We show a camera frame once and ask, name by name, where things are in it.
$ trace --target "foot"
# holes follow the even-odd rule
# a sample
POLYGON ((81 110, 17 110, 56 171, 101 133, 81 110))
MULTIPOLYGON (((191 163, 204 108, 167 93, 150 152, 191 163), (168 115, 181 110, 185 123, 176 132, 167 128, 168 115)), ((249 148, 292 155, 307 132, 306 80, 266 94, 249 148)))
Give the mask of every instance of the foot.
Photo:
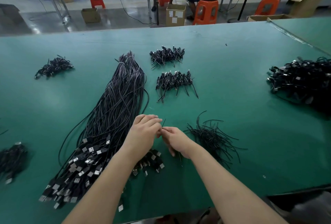
POLYGON ((186 17, 188 20, 194 20, 194 17, 192 15, 186 17))

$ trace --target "green work surface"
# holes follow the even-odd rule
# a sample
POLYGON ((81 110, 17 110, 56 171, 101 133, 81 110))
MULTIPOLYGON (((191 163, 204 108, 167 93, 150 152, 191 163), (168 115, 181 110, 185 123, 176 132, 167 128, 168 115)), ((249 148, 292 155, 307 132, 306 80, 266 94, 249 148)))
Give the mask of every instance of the green work surface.
MULTIPOLYGON (((147 75, 150 101, 145 113, 157 114, 166 126, 181 130, 187 123, 194 126, 204 110, 201 121, 224 120, 221 130, 239 139, 236 146, 248 148, 238 151, 241 164, 234 154, 230 172, 257 195, 331 180, 330 123, 308 107, 278 99, 266 81, 273 65, 323 54, 267 22, 8 37, 0 38, 0 49, 0 132, 9 129, 0 136, 0 148, 22 141, 31 152, 28 168, 12 184, 0 183, 3 223, 60 223, 72 209, 73 204, 67 204, 55 210, 54 202, 38 199, 59 169, 57 153, 65 136, 96 105, 117 67, 114 58, 129 50, 147 75), (185 48, 183 63, 151 70, 149 52, 161 45, 185 48), (75 70, 34 80, 35 72, 56 54, 66 56, 75 70), (189 88, 189 97, 184 89, 176 97, 174 90, 164 104, 157 103, 157 77, 188 69, 200 99, 189 88)), ((66 155, 75 148, 78 132, 66 155)), ((116 223, 212 205, 193 164, 182 159, 181 165, 161 139, 154 147, 162 153, 165 168, 130 179, 116 223)))
POLYGON ((331 18, 272 20, 280 28, 331 55, 331 18))

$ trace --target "concrete floor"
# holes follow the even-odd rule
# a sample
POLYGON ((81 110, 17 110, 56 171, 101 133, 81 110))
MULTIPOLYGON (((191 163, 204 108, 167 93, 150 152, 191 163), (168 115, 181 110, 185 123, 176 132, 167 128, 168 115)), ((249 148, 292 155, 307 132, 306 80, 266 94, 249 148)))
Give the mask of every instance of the concrete floor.
MULTIPOLYGON (((105 29, 122 29, 122 28, 143 28, 152 27, 156 23, 156 14, 152 13, 152 19, 148 16, 147 0, 103 0, 106 9, 99 9, 101 16, 100 23, 86 24, 81 16, 81 9, 90 8, 90 0, 75 0, 67 3, 70 21, 63 25, 55 9, 48 0, 0 0, 2 4, 13 4, 19 10, 24 19, 24 23, 18 25, 4 24, 0 22, 0 36, 23 35, 23 34, 45 34, 45 33, 62 33, 86 30, 105 30, 105 29)), ((228 15, 225 12, 219 12, 217 23, 226 23, 229 18, 237 18, 244 0, 233 0, 232 8, 228 15)), ((261 0, 248 0, 242 18, 254 14, 261 0)), ((288 9, 285 6, 287 0, 282 0, 278 7, 278 13, 283 13, 288 9)), ((56 1, 59 9, 64 11, 62 5, 56 1)), ((186 4, 186 0, 174 0, 174 3, 186 4)), ((227 9, 229 0, 224 0, 224 7, 227 9)), ((159 23, 165 25, 164 7, 159 8, 159 23)), ((316 12, 316 16, 329 16, 330 9, 323 9, 316 12)), ((187 7, 186 14, 190 15, 191 11, 187 7)), ((185 20, 185 25, 191 25, 192 22, 185 20)))

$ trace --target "cable bundle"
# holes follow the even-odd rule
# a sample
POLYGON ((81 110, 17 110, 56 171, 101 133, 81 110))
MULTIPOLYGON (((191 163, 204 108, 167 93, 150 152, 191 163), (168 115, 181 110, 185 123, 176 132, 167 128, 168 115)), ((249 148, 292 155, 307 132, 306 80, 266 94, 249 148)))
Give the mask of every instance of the cable bundle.
POLYGON ((152 65, 156 63, 155 66, 152 67, 152 69, 157 65, 165 65, 167 61, 173 63, 173 67, 175 67, 174 61, 176 60, 182 63, 180 59, 182 59, 183 55, 185 54, 184 50, 185 49, 181 50, 180 47, 176 48, 175 46, 172 47, 172 50, 170 48, 167 49, 162 46, 162 50, 157 50, 156 52, 151 51, 149 54, 151 56, 151 61, 153 61, 152 65))
POLYGON ((303 60, 285 64, 283 67, 271 67, 273 74, 267 78, 271 83, 271 92, 286 93, 287 99, 296 104, 309 104, 314 109, 331 115, 331 59, 318 58, 316 62, 303 60))
POLYGON ((171 90, 172 88, 174 88, 175 90, 177 90, 176 92, 176 96, 178 94, 179 91, 179 87, 183 85, 185 88, 185 91, 187 93, 188 96, 190 96, 187 92, 186 86, 187 85, 192 85, 195 95, 197 96, 197 98, 199 99, 199 96, 195 90, 195 87, 193 85, 193 79, 191 79, 191 72, 190 70, 187 71, 187 74, 182 74, 180 71, 175 71, 174 75, 170 72, 165 72, 162 73, 160 77, 158 77, 158 79, 156 80, 156 87, 155 89, 157 89, 158 91, 158 95, 159 95, 159 100, 158 101, 162 101, 163 103, 163 99, 165 98, 165 92, 168 90, 171 90))
MULTIPOLYGON (((55 209, 62 207, 66 202, 75 203, 84 196, 109 160, 120 149, 135 117, 140 112, 146 75, 131 52, 120 56, 118 62, 117 69, 95 108, 69 132, 62 143, 58 155, 60 165, 60 154, 65 141, 71 132, 88 118, 85 129, 77 139, 77 148, 49 182, 39 199, 54 199, 55 209)), ((149 164, 153 152, 151 150, 139 162, 133 174, 138 173, 138 166, 142 165, 144 168, 145 164, 149 164)), ((159 159, 154 160, 150 162, 151 165, 159 162, 159 159)))
POLYGON ((218 122, 222 122, 219 119, 210 119, 203 122, 203 124, 200 125, 199 120, 201 114, 199 114, 199 116, 197 117, 196 128, 194 129, 192 126, 188 124, 188 130, 185 130, 184 132, 193 134, 195 142, 199 140, 201 146, 204 149, 206 149, 223 166, 226 165, 228 168, 230 168, 229 164, 232 164, 230 160, 233 159, 233 157, 229 153, 229 151, 233 151, 237 154, 240 163, 239 154, 236 149, 244 149, 244 148, 233 146, 231 140, 231 139, 234 140, 238 140, 238 139, 226 135, 219 129, 218 122), (225 154, 228 160, 223 159, 221 157, 222 154, 225 154))
POLYGON ((24 170, 27 162, 27 149, 21 142, 15 143, 10 149, 0 152, 0 175, 6 175, 6 184, 24 170))
POLYGON ((65 57, 63 58, 58 55, 58 57, 53 60, 48 59, 47 65, 44 65, 41 69, 39 69, 34 78, 37 79, 38 75, 50 77, 59 73, 60 71, 65 71, 72 68, 73 65, 70 64, 70 61, 66 60, 65 57))

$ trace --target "pile of cables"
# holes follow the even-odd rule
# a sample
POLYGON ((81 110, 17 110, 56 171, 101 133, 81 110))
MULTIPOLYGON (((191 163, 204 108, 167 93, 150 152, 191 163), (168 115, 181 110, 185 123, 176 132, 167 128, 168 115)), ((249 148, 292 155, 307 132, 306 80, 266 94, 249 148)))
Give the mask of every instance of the pile of cables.
POLYGON ((151 56, 151 61, 153 61, 153 64, 156 67, 157 65, 165 65, 167 61, 173 63, 173 67, 175 67, 174 61, 178 60, 180 63, 182 63, 180 60, 183 59, 183 55, 185 54, 184 49, 176 48, 175 46, 172 47, 172 50, 170 48, 165 48, 162 46, 162 50, 157 50, 156 52, 150 52, 149 55, 151 56))
POLYGON ((65 71, 72 68, 73 65, 70 64, 70 61, 66 60, 65 57, 63 58, 62 56, 58 55, 58 57, 53 60, 48 59, 47 65, 44 65, 41 69, 39 69, 35 74, 34 78, 37 79, 39 78, 39 76, 54 76, 61 71, 65 71))
POLYGON ((315 62, 298 57, 283 67, 271 67, 267 80, 271 92, 295 104, 308 104, 315 110, 331 115, 331 59, 318 58, 315 62))
POLYGON ((27 164, 27 148, 21 142, 15 143, 10 149, 0 151, 0 175, 6 176, 6 184, 23 171, 27 164))
POLYGON ((201 125, 199 123, 201 114, 199 114, 199 116, 197 117, 196 128, 193 128, 188 124, 188 130, 185 130, 184 132, 193 134, 195 142, 197 142, 198 140, 200 142, 200 145, 205 150, 207 150, 222 166, 227 166, 228 168, 230 168, 229 164, 232 164, 231 159, 233 159, 231 152, 235 152, 237 154, 240 163, 237 149, 245 150, 245 148, 235 147, 232 144, 232 139, 238 139, 226 135, 219 129, 218 123, 222 122, 219 119, 210 119, 203 122, 203 124, 201 125))
MULTIPOLYGON (((145 82, 146 75, 136 63, 132 52, 120 56, 117 69, 97 105, 64 139, 58 155, 60 165, 64 143, 72 131, 87 119, 86 127, 77 139, 77 148, 48 183, 39 201, 54 199, 54 208, 58 209, 66 202, 75 203, 84 196, 122 146, 142 108, 145 82)), ((150 151, 132 173, 137 174, 138 167, 145 168, 149 164, 155 170, 158 169, 162 161, 154 158, 157 154, 157 151, 150 151)))
POLYGON ((174 88, 175 90, 177 90, 176 92, 176 96, 178 94, 179 91, 179 87, 183 85, 185 88, 185 91, 187 93, 188 96, 190 96, 188 94, 188 91, 186 89, 187 85, 192 85, 195 95, 197 96, 197 98, 199 99, 199 96, 195 90, 195 87, 193 85, 193 79, 191 79, 191 72, 190 70, 187 71, 187 74, 182 74, 180 71, 175 71, 174 74, 170 72, 165 72, 162 73, 160 77, 158 77, 158 79, 156 80, 156 87, 155 89, 157 89, 158 91, 158 95, 159 95, 159 100, 158 102, 161 100, 163 103, 163 100, 165 98, 165 92, 171 90, 172 88, 174 88))

